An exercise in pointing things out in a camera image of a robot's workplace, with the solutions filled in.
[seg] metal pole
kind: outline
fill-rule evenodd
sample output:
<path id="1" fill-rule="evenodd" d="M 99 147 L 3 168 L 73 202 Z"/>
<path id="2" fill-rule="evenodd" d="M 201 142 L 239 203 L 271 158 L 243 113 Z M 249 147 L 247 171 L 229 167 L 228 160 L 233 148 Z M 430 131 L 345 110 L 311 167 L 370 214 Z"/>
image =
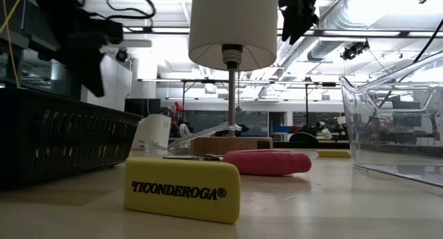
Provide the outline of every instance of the metal pole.
<path id="1" fill-rule="evenodd" d="M 186 82 L 183 82 L 183 100 L 181 101 L 181 105 L 183 109 L 181 110 L 181 122 L 185 123 L 185 94 L 186 94 Z"/>
<path id="2" fill-rule="evenodd" d="M 307 96 L 308 96 L 307 86 L 308 86 L 308 84 L 305 85 L 305 89 L 306 89 L 306 128 L 309 127 L 309 110 L 308 110 L 308 106 L 307 106 Z"/>
<path id="3" fill-rule="evenodd" d="M 229 125 L 235 125 L 235 69 L 229 69 Z M 235 131 L 229 131 L 229 136 L 235 136 Z"/>

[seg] pink eraser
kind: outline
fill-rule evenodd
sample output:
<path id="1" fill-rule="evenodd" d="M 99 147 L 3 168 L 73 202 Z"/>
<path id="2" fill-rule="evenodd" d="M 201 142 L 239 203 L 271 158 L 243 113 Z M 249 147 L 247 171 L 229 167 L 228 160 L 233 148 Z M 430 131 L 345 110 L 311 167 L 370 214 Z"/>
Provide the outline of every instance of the pink eraser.
<path id="1" fill-rule="evenodd" d="M 311 169 L 311 159 L 303 153 L 228 152 L 223 161 L 233 164 L 240 174 L 246 175 L 283 176 Z"/>

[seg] ceiling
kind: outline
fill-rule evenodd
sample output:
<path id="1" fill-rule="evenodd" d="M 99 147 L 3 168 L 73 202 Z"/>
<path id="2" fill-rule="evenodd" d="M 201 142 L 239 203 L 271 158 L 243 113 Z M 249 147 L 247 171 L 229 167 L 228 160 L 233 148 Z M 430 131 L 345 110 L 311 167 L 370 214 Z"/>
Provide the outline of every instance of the ceiling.
<path id="1" fill-rule="evenodd" d="M 190 23 L 192 0 L 152 0 L 157 9 L 153 18 L 154 27 L 181 27 L 187 28 Z M 355 26 L 377 30 L 434 30 L 443 17 L 443 0 L 427 0 L 419 4 L 419 0 L 349 0 L 344 4 L 338 0 L 318 0 L 320 27 L 331 29 L 327 18 L 336 13 L 344 12 Z M 110 0 L 115 8 L 139 8 L 150 12 L 149 6 L 143 0 Z M 85 8 L 90 12 L 101 15 L 114 15 L 105 0 L 88 0 Z M 149 26 L 149 21 L 119 20 L 126 26 Z M 282 28 L 283 18 L 279 16 L 278 28 Z M 202 78 L 198 65 L 188 58 L 187 35 L 155 35 L 155 34 L 126 34 L 125 39 L 152 40 L 152 51 L 156 56 L 158 74 L 162 78 Z M 287 79 L 300 82 L 306 76 L 313 81 L 338 82 L 338 78 L 346 76 L 351 82 L 367 82 L 377 79 L 396 69 L 407 66 L 422 50 L 427 39 L 399 39 L 399 38 L 369 38 L 370 51 L 364 52 L 354 60 L 343 61 L 340 54 L 344 46 L 356 42 L 355 39 L 323 39 L 305 38 L 294 46 L 281 42 L 278 39 L 278 59 L 273 68 L 266 73 L 247 72 L 241 75 L 242 79 L 268 80 L 274 75 L 278 79 Z M 307 59 L 308 50 L 304 45 L 314 47 L 319 42 L 338 42 L 326 57 L 321 61 L 311 62 Z M 443 39 L 436 39 L 428 49 L 428 56 L 442 50 Z M 227 79 L 227 73 L 211 71 L 211 78 Z M 158 87 L 167 87 L 165 83 L 158 83 Z"/>

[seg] wooden base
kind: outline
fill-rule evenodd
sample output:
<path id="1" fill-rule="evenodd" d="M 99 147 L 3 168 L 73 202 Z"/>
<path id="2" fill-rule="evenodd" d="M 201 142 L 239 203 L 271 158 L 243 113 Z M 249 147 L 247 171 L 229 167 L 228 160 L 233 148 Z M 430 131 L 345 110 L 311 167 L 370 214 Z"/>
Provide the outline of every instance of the wooden base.
<path id="1" fill-rule="evenodd" d="M 206 154 L 225 155 L 235 150 L 271 149 L 271 138 L 230 138 L 230 137 L 204 137 L 191 142 L 193 155 Z"/>

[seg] lamp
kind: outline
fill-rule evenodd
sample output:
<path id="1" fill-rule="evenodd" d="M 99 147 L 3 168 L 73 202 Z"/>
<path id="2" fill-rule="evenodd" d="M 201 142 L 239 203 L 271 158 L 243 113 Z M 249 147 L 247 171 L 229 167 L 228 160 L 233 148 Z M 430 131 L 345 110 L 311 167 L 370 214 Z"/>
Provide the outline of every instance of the lamp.
<path id="1" fill-rule="evenodd" d="M 235 124 L 235 71 L 263 69 L 277 58 L 277 7 L 278 0 L 192 0 L 189 58 L 229 71 L 229 125 Z"/>

